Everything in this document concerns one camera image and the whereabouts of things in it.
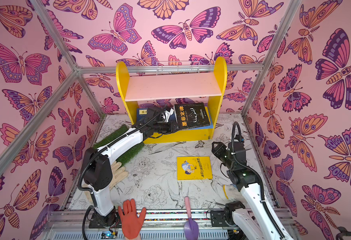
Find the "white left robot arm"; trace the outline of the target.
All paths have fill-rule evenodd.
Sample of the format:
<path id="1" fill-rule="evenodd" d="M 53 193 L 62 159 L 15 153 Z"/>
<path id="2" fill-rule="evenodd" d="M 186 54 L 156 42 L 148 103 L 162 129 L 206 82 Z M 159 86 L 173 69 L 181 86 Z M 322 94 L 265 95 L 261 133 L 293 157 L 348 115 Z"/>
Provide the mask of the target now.
<path id="1" fill-rule="evenodd" d="M 125 133 L 96 149 L 90 147 L 85 151 L 77 189 L 90 193 L 93 208 L 98 215 L 106 217 L 114 209 L 108 189 L 113 179 L 111 165 L 134 146 L 153 138 L 155 133 L 163 136 L 177 132 L 179 127 L 175 115 L 173 108 L 151 107 Z"/>

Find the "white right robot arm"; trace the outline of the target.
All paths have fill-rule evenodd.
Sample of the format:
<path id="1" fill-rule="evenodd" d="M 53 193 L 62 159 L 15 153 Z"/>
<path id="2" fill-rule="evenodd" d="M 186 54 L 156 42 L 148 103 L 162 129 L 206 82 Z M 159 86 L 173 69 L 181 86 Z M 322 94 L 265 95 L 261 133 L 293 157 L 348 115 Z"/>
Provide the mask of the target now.
<path id="1" fill-rule="evenodd" d="M 261 176 L 247 165 L 244 144 L 235 141 L 226 146 L 213 142 L 212 153 L 228 168 L 229 179 L 253 213 L 250 215 L 245 205 L 238 201 L 238 208 L 226 207 L 227 222 L 238 226 L 248 240 L 292 240 L 293 237 L 266 200 Z"/>

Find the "black notebook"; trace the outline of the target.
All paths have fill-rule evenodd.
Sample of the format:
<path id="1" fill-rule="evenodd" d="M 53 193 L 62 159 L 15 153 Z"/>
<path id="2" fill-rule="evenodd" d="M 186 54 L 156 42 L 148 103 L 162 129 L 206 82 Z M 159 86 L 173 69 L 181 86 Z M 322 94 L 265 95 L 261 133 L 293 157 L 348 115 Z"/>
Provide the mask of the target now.
<path id="1" fill-rule="evenodd" d="M 203 103 L 174 105 L 174 111 L 180 130 L 204 128 L 211 124 Z"/>

